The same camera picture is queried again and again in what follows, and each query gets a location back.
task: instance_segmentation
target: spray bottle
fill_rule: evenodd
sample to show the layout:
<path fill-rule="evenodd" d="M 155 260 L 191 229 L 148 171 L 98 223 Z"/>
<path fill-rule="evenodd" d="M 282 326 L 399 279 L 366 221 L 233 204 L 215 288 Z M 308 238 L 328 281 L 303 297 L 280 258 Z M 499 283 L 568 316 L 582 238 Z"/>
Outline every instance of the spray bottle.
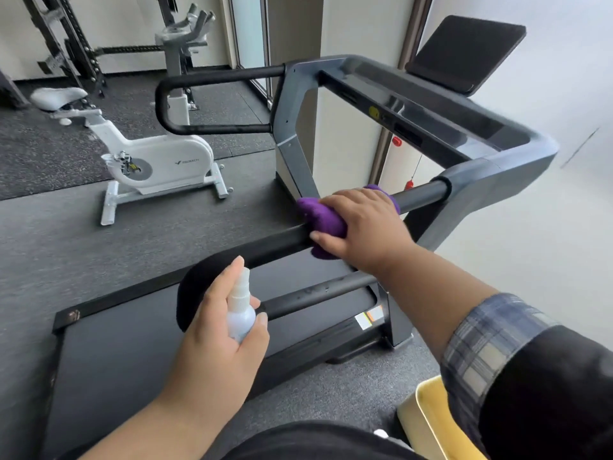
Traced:
<path fill-rule="evenodd" d="M 249 268 L 243 268 L 228 295 L 228 333 L 238 343 L 243 341 L 256 321 L 256 310 L 249 303 L 250 299 Z"/>

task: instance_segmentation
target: white spray nozzle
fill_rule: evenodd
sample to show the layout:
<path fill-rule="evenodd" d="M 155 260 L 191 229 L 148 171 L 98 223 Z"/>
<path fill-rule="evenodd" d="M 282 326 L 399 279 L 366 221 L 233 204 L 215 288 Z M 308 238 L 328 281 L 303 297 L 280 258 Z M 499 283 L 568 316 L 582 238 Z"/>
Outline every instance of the white spray nozzle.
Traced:
<path fill-rule="evenodd" d="M 243 271 L 234 283 L 232 291 L 230 291 L 230 295 L 228 295 L 228 311 L 240 313 L 251 306 L 249 304 L 250 299 L 249 268 L 243 268 Z"/>

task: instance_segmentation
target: plaid sleeve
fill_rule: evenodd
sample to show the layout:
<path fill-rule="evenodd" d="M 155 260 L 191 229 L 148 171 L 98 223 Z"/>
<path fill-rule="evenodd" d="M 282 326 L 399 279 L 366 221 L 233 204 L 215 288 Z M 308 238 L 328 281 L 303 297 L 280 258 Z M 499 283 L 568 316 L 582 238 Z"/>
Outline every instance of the plaid sleeve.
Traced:
<path fill-rule="evenodd" d="M 512 294 L 497 294 L 472 309 L 443 354 L 441 376 L 456 423 L 485 453 L 479 413 L 504 365 L 557 323 Z"/>

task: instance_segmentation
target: yellow bin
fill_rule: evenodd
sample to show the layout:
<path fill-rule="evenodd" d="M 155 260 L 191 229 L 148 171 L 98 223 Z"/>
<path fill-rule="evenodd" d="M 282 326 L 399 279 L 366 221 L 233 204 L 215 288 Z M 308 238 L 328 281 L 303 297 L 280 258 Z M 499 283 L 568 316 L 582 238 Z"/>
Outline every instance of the yellow bin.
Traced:
<path fill-rule="evenodd" d="M 440 376 L 420 383 L 397 413 L 411 447 L 428 460 L 486 460 L 451 417 Z"/>

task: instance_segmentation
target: glass door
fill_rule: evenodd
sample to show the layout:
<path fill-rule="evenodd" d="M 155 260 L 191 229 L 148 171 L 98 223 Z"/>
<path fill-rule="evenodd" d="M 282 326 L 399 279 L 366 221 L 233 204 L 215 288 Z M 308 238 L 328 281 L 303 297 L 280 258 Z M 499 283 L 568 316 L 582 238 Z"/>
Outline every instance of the glass door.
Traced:
<path fill-rule="evenodd" d="M 262 67 L 270 64 L 266 0 L 230 0 L 238 66 Z M 270 99 L 270 80 L 252 81 Z"/>

